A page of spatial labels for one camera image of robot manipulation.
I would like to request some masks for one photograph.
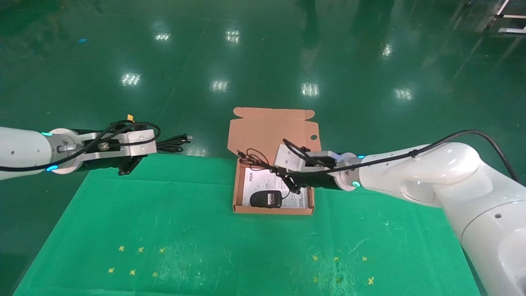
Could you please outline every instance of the paper sheet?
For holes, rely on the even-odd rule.
[[[289,191],[283,180],[269,170],[245,170],[245,184],[243,186],[243,206],[250,206],[250,196],[258,191],[279,190],[285,197],[281,202],[282,209],[307,209],[309,202],[307,188],[302,188],[300,194]]]

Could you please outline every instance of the metal frame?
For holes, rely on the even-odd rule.
[[[510,0],[505,0],[502,6],[500,7],[499,11],[495,15],[493,15],[488,22],[486,29],[489,29],[495,21],[497,21],[497,18],[522,18],[526,19],[526,15],[512,15],[512,14],[502,14],[504,11],[504,8],[508,4]],[[526,27],[522,29],[515,29],[515,28],[500,28],[499,33],[516,33],[516,34],[526,34]]]

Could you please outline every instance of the box flap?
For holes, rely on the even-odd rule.
[[[307,120],[314,117],[313,110],[269,109],[251,107],[236,107],[234,108],[234,114],[242,118],[259,119]]]
[[[305,121],[314,116],[313,110],[237,107],[234,114],[242,117],[230,121],[228,149],[235,155],[238,150],[253,148],[272,165],[283,138],[299,147],[321,151],[318,124]]]

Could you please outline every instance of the white robotic arm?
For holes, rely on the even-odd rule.
[[[103,131],[59,128],[39,133],[0,127],[0,180],[44,170],[68,174],[105,167],[117,167],[119,175],[126,175],[148,154],[180,152],[180,145],[191,139],[183,134],[158,142],[159,135],[155,124],[130,120]]]
[[[488,166],[466,144],[445,142],[420,152],[426,147],[363,157],[330,151],[296,153],[297,149],[282,144],[274,166],[286,169],[281,175],[289,183],[292,179],[296,188],[311,185],[351,191],[363,186],[442,208],[487,293],[524,296],[526,188]],[[307,161],[302,155],[309,156]],[[388,160],[397,156],[403,157]],[[314,160],[331,164],[321,166]],[[359,167],[338,171],[352,165]]]

